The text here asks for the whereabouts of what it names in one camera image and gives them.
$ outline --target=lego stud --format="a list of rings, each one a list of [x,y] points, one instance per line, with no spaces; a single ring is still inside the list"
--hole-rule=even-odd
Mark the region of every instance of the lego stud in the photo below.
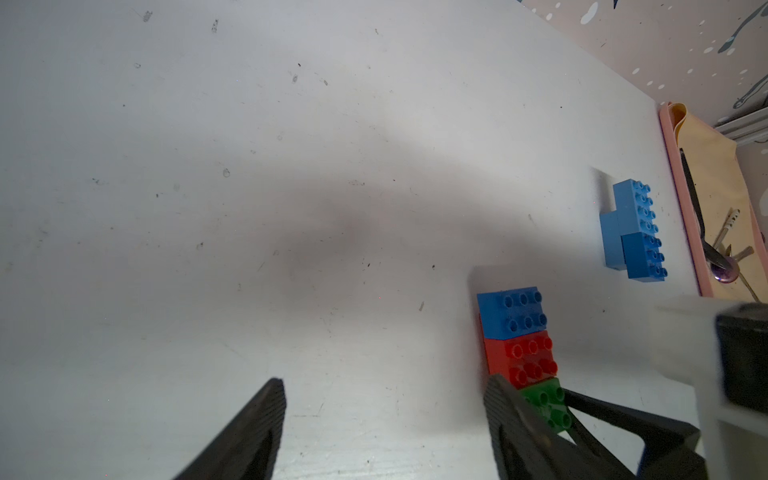
[[[542,376],[544,376],[544,370],[542,370],[541,367],[536,365],[535,363],[526,363],[523,368],[525,369],[526,375],[528,375],[532,379],[538,380]]]
[[[512,308],[512,306],[523,306],[528,305],[528,298],[523,295],[514,295],[514,296],[505,296],[504,297],[504,306],[507,308]]]
[[[539,292],[530,292],[528,294],[528,301],[531,303],[541,303],[541,294]]]
[[[551,362],[547,359],[541,359],[538,365],[541,367],[541,371],[548,375],[555,376],[558,374],[558,364],[556,362]]]
[[[528,383],[528,376],[525,375],[525,372],[515,367],[509,369],[509,378],[512,379],[512,383],[520,386],[525,386]]]
[[[535,342],[535,340],[531,340],[525,344],[525,349],[527,350],[526,353],[528,355],[536,355],[538,352],[538,344]]]
[[[523,347],[518,343],[507,345],[507,356],[510,356],[513,359],[521,359],[523,357]]]
[[[564,429],[569,429],[573,423],[571,416],[562,410],[552,410],[549,416],[551,422],[560,425]]]

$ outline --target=lego brick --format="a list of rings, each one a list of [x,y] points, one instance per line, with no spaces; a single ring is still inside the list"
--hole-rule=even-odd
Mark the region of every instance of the lego brick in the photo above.
[[[646,233],[632,233],[621,237],[627,275],[641,282],[663,282],[667,269],[661,266],[664,254],[659,252],[661,240]]]
[[[489,373],[500,373],[518,390],[558,374],[546,330],[511,340],[485,339],[485,355]]]
[[[624,249],[621,246],[619,219],[616,210],[607,214],[600,214],[600,230],[603,232],[605,266],[614,270],[626,270],[627,265],[624,262]]]
[[[494,293],[478,293],[483,336],[509,340],[547,328],[541,294],[535,286]]]
[[[650,209],[654,201],[649,193],[650,187],[631,179],[614,185],[619,236],[637,232],[654,235],[659,231],[654,225],[656,214]]]
[[[525,387],[520,393],[538,410],[539,415],[544,417],[555,433],[571,427],[573,420],[565,407],[565,391],[560,387],[558,379],[549,379]]]

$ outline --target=pink tray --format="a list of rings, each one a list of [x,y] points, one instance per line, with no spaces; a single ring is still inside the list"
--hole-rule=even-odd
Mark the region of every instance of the pink tray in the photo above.
[[[699,293],[701,296],[714,296],[712,284],[710,283],[713,277],[710,273],[707,259],[704,257],[703,247],[701,246],[699,220],[696,218],[694,204],[690,201],[690,192],[688,191],[688,184],[685,181],[685,173],[683,172],[683,161],[680,158],[680,147],[677,146],[677,139],[674,134],[674,123],[669,109],[670,105],[671,103],[664,104],[659,111],[659,118],[661,119],[661,131],[664,134],[664,142],[667,144],[667,155],[669,156],[670,167],[672,168],[672,179],[674,180],[675,189],[677,190],[680,211],[683,214],[683,223],[685,225],[686,235],[688,236],[690,256],[694,261],[696,278],[699,282]],[[763,271],[768,272],[768,252],[766,252],[763,237],[760,234],[760,228],[757,226],[757,219],[755,218],[755,212],[751,205],[750,218],[752,219],[752,234],[754,235],[755,253],[763,264]]]

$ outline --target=white table surface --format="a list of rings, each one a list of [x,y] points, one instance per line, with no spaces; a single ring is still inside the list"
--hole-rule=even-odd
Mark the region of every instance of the white table surface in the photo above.
[[[475,294],[523,286],[563,386],[696,423],[657,105],[517,2],[0,12],[0,478],[171,478],[273,376],[274,478],[495,478]],[[604,266],[630,177],[664,283]]]

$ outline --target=yellow cloth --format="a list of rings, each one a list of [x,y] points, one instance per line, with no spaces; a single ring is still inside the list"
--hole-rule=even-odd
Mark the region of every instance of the yellow cloth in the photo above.
[[[670,106],[677,144],[685,157],[694,179],[706,225],[705,241],[712,245],[725,223],[731,208],[739,209],[739,219],[723,241],[732,245],[735,254],[748,246],[755,247],[750,198],[744,177],[736,160],[736,142],[725,138],[709,125],[687,114],[683,104]],[[739,262],[741,273],[762,302],[768,302],[768,280],[763,264],[756,253]],[[750,291],[741,279],[733,283],[720,283],[709,276],[715,298],[753,302]]]

